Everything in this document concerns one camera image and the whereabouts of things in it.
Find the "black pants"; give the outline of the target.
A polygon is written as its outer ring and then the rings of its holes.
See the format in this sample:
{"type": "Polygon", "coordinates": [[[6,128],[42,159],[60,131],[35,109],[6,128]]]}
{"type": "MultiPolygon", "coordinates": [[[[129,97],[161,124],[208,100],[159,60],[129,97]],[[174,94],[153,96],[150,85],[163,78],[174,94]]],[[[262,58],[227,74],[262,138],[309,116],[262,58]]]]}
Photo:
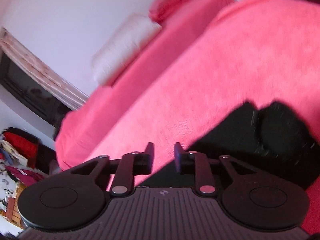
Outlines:
{"type": "Polygon", "coordinates": [[[319,177],[319,144],[304,121],[274,101],[247,101],[188,148],[216,159],[226,154],[307,189],[319,177]]]}

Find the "far pink bed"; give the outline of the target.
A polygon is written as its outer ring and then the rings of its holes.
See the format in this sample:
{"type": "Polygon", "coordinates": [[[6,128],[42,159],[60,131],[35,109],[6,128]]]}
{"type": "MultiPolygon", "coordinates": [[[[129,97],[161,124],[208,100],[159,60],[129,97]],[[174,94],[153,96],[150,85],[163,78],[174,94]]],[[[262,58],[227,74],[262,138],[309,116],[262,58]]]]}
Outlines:
{"type": "Polygon", "coordinates": [[[219,11],[235,0],[189,0],[160,23],[160,33],[112,85],[98,87],[69,112],[55,141],[59,167],[67,170],[91,154],[140,95],[204,32],[219,11]]]}

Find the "hanging clothes pile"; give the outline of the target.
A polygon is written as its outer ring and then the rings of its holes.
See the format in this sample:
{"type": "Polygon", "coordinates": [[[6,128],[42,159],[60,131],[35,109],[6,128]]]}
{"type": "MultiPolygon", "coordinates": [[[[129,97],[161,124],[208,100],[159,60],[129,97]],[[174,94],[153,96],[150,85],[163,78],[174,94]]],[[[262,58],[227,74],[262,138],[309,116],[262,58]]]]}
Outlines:
{"type": "Polygon", "coordinates": [[[30,186],[61,171],[56,153],[21,129],[1,132],[1,209],[15,197],[19,183],[30,186]]]}

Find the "pale patterned curtain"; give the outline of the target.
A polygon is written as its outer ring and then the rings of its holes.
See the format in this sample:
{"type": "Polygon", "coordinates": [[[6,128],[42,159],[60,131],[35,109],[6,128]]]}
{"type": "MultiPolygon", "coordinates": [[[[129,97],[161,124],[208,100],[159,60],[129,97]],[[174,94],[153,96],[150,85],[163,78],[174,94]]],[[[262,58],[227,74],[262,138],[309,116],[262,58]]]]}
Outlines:
{"type": "Polygon", "coordinates": [[[70,109],[79,109],[86,103],[88,96],[85,93],[49,68],[5,28],[1,28],[1,51],[25,74],[70,109]]]}

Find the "wooden shelf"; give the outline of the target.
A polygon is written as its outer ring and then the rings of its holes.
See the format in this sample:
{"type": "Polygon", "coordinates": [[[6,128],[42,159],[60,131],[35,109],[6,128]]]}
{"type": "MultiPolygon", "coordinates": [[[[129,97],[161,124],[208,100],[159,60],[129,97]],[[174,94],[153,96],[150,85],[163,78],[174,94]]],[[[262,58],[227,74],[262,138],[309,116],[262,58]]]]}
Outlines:
{"type": "Polygon", "coordinates": [[[20,229],[25,229],[25,223],[22,220],[22,216],[18,210],[18,199],[21,193],[26,189],[26,186],[19,182],[17,183],[16,190],[12,197],[7,197],[5,201],[7,202],[6,210],[2,212],[2,216],[11,224],[17,226],[20,229]]]}

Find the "dark window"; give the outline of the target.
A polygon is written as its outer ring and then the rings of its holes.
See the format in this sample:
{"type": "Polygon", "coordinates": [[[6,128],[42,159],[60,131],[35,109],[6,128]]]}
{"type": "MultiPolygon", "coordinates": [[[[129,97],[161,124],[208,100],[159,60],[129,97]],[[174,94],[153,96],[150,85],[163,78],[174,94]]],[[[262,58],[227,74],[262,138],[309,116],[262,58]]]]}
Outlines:
{"type": "Polygon", "coordinates": [[[1,85],[18,101],[55,128],[71,111],[58,98],[36,83],[5,53],[1,55],[1,85]]]}

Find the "near pink bed blanket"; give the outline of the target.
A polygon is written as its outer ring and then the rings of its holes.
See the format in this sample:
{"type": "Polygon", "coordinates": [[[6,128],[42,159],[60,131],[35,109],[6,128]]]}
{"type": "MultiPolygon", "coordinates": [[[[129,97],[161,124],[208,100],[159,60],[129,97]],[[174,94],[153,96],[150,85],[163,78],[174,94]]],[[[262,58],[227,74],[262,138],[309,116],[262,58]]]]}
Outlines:
{"type": "Polygon", "coordinates": [[[288,104],[319,138],[319,0],[240,0],[130,107],[93,150],[118,157],[190,146],[246,100],[288,104]]]}

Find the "red ruffled pillow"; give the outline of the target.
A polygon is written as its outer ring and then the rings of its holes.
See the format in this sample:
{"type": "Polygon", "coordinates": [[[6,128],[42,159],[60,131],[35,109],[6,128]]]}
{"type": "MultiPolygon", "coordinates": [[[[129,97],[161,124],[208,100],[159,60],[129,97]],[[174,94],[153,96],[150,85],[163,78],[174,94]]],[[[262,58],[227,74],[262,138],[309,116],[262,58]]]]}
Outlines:
{"type": "Polygon", "coordinates": [[[149,7],[149,18],[161,23],[187,1],[189,0],[154,0],[149,7]]]}

